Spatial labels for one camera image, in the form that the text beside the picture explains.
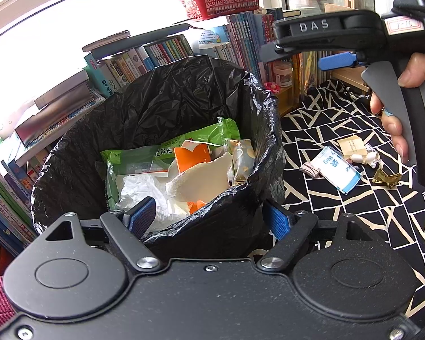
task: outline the orange packaging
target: orange packaging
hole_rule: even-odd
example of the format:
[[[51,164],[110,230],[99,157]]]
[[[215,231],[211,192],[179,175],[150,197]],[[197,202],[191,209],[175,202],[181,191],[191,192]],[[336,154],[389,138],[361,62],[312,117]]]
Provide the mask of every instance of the orange packaging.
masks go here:
[[[175,153],[179,173],[190,169],[198,163],[211,162],[208,145],[204,143],[199,143],[193,151],[183,147],[175,147],[173,152]]]

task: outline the blue gripper pad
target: blue gripper pad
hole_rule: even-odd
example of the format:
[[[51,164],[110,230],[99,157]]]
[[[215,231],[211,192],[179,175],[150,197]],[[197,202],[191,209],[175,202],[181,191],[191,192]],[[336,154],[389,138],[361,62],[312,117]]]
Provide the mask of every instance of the blue gripper pad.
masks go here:
[[[127,213],[129,215],[129,231],[141,239],[156,217],[156,201],[146,197]]]
[[[263,221],[277,240],[281,240],[295,224],[295,216],[275,201],[267,199],[263,202]]]

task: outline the label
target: label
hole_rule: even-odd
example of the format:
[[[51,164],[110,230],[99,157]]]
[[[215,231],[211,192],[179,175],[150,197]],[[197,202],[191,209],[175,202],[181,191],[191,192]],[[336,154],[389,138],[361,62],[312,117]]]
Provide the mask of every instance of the label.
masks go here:
[[[320,169],[321,175],[343,194],[353,189],[360,180],[360,173],[346,162],[342,155],[327,146],[312,160],[311,164]]]
[[[408,16],[394,16],[384,20],[389,36],[393,34],[423,31],[422,22]]]

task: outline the sticker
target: sticker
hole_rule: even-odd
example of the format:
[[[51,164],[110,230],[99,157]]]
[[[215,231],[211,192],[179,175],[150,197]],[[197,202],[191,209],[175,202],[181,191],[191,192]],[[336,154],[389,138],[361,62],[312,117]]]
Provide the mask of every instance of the sticker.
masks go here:
[[[386,23],[389,36],[393,34],[423,31],[422,22],[408,16],[394,16],[393,18],[385,19],[384,22]]]

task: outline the white tissue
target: white tissue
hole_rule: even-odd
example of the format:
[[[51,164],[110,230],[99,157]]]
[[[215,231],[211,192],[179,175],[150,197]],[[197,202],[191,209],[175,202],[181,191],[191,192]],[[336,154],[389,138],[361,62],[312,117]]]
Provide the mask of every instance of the white tissue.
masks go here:
[[[156,201],[156,218],[148,229],[151,233],[188,217],[190,214],[187,203],[178,202],[167,195],[165,184],[168,180],[170,178],[157,178],[146,173],[124,177],[120,201],[115,208],[126,212],[145,197],[153,197]]]

